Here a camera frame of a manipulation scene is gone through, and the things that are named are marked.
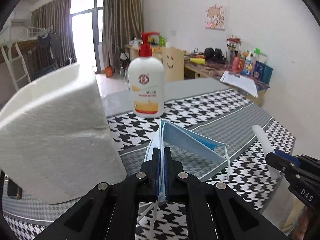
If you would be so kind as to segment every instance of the round red logo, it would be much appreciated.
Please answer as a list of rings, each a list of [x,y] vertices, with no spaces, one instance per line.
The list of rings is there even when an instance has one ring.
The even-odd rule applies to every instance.
[[[139,82],[142,85],[148,84],[149,83],[149,77],[145,74],[142,74],[139,76]]]

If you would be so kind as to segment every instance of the wall picture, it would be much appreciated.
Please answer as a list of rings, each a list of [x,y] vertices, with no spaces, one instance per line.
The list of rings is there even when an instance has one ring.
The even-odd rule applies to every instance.
[[[224,30],[226,20],[225,12],[226,8],[224,5],[217,6],[217,4],[215,4],[214,6],[209,7],[208,10],[205,12],[205,28]]]

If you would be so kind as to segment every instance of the black phone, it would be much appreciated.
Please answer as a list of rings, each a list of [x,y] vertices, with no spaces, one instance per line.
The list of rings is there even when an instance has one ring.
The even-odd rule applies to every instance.
[[[9,198],[13,199],[21,199],[22,197],[22,188],[15,184],[10,178],[8,180],[7,194]]]

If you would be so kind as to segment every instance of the window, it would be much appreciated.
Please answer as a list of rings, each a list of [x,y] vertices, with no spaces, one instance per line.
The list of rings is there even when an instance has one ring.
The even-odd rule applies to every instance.
[[[71,0],[73,44],[80,64],[101,72],[98,45],[102,42],[103,0]]]
[[[71,0],[70,14],[75,14],[92,8],[94,8],[94,0]]]

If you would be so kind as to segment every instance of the bottle label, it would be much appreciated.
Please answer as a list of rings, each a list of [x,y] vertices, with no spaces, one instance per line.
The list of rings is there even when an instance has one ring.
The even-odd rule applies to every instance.
[[[158,112],[159,104],[157,103],[158,86],[150,86],[149,75],[142,74],[138,78],[141,88],[132,85],[133,107],[137,113],[141,114],[156,114]]]

